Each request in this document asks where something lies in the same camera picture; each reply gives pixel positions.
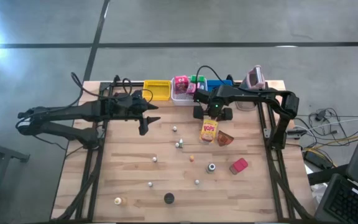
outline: wooden table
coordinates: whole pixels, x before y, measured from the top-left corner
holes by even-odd
[[[85,82],[84,87],[97,93],[99,83]],[[280,80],[268,81],[268,84],[278,90],[285,89],[284,82]],[[95,99],[84,93],[80,104]],[[204,145],[199,142],[202,121],[193,118],[193,107],[174,106],[171,101],[153,101],[152,104],[159,106],[159,109],[147,111],[145,116],[160,116],[161,119],[149,125],[145,136],[138,133],[139,122],[111,121],[108,125],[94,222],[277,220],[257,109],[239,111],[232,103],[233,120],[219,122],[218,129],[233,136],[234,141],[228,146],[219,147],[216,143]],[[76,128],[90,126],[91,123],[83,120],[74,123]],[[175,143],[181,138],[184,141],[183,149],[177,149]],[[67,153],[78,146],[78,142],[71,142]],[[191,155],[195,157],[194,162],[189,161]],[[286,146],[283,156],[291,191],[307,211],[314,214],[299,147]],[[85,157],[86,150],[82,149],[66,159],[52,218],[62,214],[78,193]],[[153,157],[158,157],[157,163],[152,162]],[[241,157],[249,166],[241,173],[232,175],[229,167]],[[216,164],[213,174],[206,173],[206,166],[210,162]],[[200,180],[199,185],[194,184],[196,179]],[[148,182],[153,182],[154,186],[150,188]],[[175,196],[175,202],[171,205],[163,201],[163,196],[168,192]],[[85,199],[85,215],[89,194],[90,190]],[[116,197],[126,199],[126,205],[115,205]],[[280,197],[287,217],[281,191]]]

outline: keyboard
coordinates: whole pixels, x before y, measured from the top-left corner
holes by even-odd
[[[358,224],[358,187],[348,180],[337,180],[335,194],[327,201],[324,210],[341,223]]]

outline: yellow bin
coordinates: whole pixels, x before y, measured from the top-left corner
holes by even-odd
[[[171,81],[169,80],[144,80],[143,89],[153,92],[153,100],[168,101],[171,95]],[[152,94],[143,91],[143,97],[150,101]]]

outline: gray floor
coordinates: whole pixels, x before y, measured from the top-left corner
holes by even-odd
[[[103,0],[0,1],[0,43],[92,43],[102,5]],[[358,41],[358,1],[118,0],[109,5],[101,36],[103,43],[290,41]],[[82,79],[89,55],[87,48],[0,49],[0,145],[31,154],[29,163],[9,166],[0,223],[48,220],[64,152],[20,135],[16,116],[33,106],[71,103],[79,90],[70,72]],[[235,79],[260,64],[267,79],[284,80],[300,97],[300,115],[332,107],[342,120],[358,119],[358,47],[99,49],[90,79],[165,79],[194,74],[204,64]],[[358,131],[358,121],[344,123],[344,129]],[[312,141],[305,137],[301,144]],[[354,147],[324,149],[345,164]]]

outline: green object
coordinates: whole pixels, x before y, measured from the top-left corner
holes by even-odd
[[[196,75],[190,77],[190,82],[196,83]],[[205,77],[203,75],[198,76],[198,82],[205,82]]]

